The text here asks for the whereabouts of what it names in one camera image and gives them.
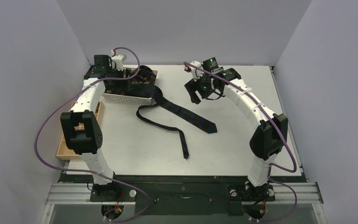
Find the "blue brown striped tie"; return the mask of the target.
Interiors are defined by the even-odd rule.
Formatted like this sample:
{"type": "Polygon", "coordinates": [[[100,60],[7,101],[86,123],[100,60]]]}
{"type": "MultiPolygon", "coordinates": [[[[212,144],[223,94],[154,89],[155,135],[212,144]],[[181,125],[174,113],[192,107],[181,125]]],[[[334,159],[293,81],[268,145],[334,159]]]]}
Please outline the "blue brown striped tie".
{"type": "Polygon", "coordinates": [[[193,113],[192,111],[190,111],[184,107],[181,107],[181,106],[174,104],[173,102],[167,100],[164,97],[162,90],[155,85],[138,84],[132,90],[130,90],[130,93],[135,95],[136,97],[152,98],[155,101],[155,103],[152,105],[141,105],[140,107],[138,107],[136,116],[141,121],[143,121],[149,125],[152,125],[152,126],[155,126],[158,128],[162,128],[166,131],[177,132],[179,134],[184,159],[188,159],[190,156],[184,132],[176,127],[165,126],[163,124],[156,123],[150,119],[143,117],[140,114],[141,110],[155,108],[157,106],[160,106],[208,134],[218,132],[217,126],[215,123],[205,119],[204,117],[199,116],[198,114],[193,113]]]}

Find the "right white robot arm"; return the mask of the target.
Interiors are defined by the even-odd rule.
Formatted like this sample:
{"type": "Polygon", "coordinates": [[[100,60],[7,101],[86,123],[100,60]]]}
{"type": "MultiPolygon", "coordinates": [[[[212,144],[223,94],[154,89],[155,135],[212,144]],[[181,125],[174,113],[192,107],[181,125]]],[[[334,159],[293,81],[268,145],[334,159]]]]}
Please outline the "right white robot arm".
{"type": "Polygon", "coordinates": [[[193,103],[199,104],[201,99],[207,99],[212,93],[219,91],[249,120],[254,131],[249,141],[254,159],[245,182],[244,197],[247,201],[260,201],[271,196],[272,191],[268,189],[270,170],[287,142],[287,117],[269,109],[235,69],[220,67],[215,58],[202,63],[185,63],[184,70],[192,74],[192,79],[185,84],[185,88],[193,103]]]}

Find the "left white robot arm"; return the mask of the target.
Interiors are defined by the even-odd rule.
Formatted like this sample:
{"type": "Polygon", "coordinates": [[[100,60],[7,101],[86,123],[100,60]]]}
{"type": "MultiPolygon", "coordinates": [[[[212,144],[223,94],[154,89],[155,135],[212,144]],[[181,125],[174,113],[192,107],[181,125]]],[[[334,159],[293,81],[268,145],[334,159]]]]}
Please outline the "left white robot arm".
{"type": "Polygon", "coordinates": [[[122,192],[113,181],[115,173],[102,153],[103,134],[95,112],[102,94],[114,86],[113,79],[128,77],[124,69],[125,60],[123,54],[95,55],[94,66],[83,78],[82,93],[71,109],[60,116],[67,148],[79,155],[92,171],[95,195],[109,201],[120,198],[122,192]]]}

